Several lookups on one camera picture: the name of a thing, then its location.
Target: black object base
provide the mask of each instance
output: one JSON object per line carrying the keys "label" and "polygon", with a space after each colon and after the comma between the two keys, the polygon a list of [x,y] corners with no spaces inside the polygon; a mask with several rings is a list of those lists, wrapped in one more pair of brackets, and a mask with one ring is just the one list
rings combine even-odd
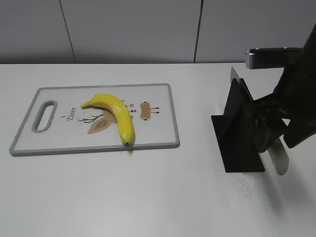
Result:
{"label": "black object base", "polygon": [[224,114],[211,117],[226,172],[265,171],[254,146],[252,101],[244,80],[232,69]]}
{"label": "black object base", "polygon": [[[225,117],[223,115],[211,116],[215,133],[219,134],[225,126]],[[218,146],[221,151],[222,160],[224,163],[225,171],[232,172],[264,172],[265,169],[259,157],[258,151],[251,147],[248,154],[245,155],[244,151],[240,151],[234,147],[234,144],[217,140]]]}

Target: cutting board handle hole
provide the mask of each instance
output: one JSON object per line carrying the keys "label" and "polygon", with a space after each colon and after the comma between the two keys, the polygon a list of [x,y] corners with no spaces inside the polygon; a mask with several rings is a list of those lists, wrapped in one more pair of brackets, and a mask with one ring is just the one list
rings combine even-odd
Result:
{"label": "cutting board handle hole", "polygon": [[54,117],[56,107],[57,102],[54,100],[48,100],[42,103],[32,126],[33,132],[44,132],[49,128]]}

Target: gray wall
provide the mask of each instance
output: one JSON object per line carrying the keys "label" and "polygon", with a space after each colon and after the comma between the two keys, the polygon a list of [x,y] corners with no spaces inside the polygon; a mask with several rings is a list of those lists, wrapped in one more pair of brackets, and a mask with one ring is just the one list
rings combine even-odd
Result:
{"label": "gray wall", "polygon": [[78,63],[192,63],[199,0],[62,0]]}
{"label": "gray wall", "polygon": [[241,62],[261,47],[302,47],[316,0],[204,0],[197,63]]}
{"label": "gray wall", "polygon": [[73,63],[58,0],[0,1],[0,63]]}
{"label": "gray wall", "polygon": [[[256,47],[301,47],[316,23],[316,0],[203,2],[198,63],[243,61]],[[201,0],[61,3],[0,1],[0,63],[194,62]]]}

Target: gray cutting board rim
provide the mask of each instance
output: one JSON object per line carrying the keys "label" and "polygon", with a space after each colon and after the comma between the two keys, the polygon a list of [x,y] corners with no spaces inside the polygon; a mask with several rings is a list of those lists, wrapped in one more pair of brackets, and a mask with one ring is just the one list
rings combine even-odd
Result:
{"label": "gray cutting board rim", "polygon": [[[135,144],[134,146],[121,145],[104,145],[104,146],[88,146],[88,147],[68,147],[68,148],[52,148],[52,149],[28,149],[28,150],[16,150],[15,146],[18,142],[19,136],[26,124],[28,117],[32,111],[32,108],[38,98],[38,95],[42,90],[54,90],[54,89],[83,89],[83,88],[106,88],[106,87],[134,87],[134,86],[167,86],[169,94],[169,102],[171,108],[171,115],[173,121],[174,142],[162,142],[162,143],[146,143],[146,144]],[[56,154],[71,154],[71,153],[90,153],[90,152],[107,152],[107,151],[128,151],[128,150],[143,150],[143,149],[161,149],[161,148],[176,148],[180,146],[180,139],[178,133],[178,127],[176,122],[176,115],[174,110],[174,104],[172,99],[171,87],[168,83],[154,83],[154,84],[123,84],[123,85],[99,85],[99,86],[67,86],[67,87],[42,87],[39,88],[29,106],[27,113],[18,129],[18,132],[9,148],[9,152],[12,156],[37,156],[37,155],[56,155]]]}

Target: deer illustration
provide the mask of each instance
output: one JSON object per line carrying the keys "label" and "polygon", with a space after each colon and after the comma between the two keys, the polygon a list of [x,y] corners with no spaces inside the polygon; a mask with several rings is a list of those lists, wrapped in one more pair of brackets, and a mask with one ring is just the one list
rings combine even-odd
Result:
{"label": "deer illustration", "polygon": [[[159,114],[159,111],[152,111],[152,110],[158,110],[158,107],[150,108],[150,103],[149,102],[144,102],[140,104],[141,108],[141,114],[140,118],[147,121],[150,119],[151,114]],[[90,129],[88,130],[88,134],[93,134],[96,132],[103,131],[107,129],[112,123],[118,123],[113,116],[113,114],[106,110],[106,109],[100,109],[100,108],[94,108],[95,110],[101,110],[102,114],[98,116],[92,116],[92,118],[82,118],[78,121],[83,122],[83,123],[92,123]],[[131,113],[137,112],[135,109],[130,110]]]}
{"label": "deer illustration", "polygon": [[149,102],[144,102],[140,104],[140,108],[142,109],[142,113],[140,114],[140,118],[147,121],[150,119],[150,114],[159,114],[159,111],[152,111],[152,110],[158,110],[158,107],[150,108]]}

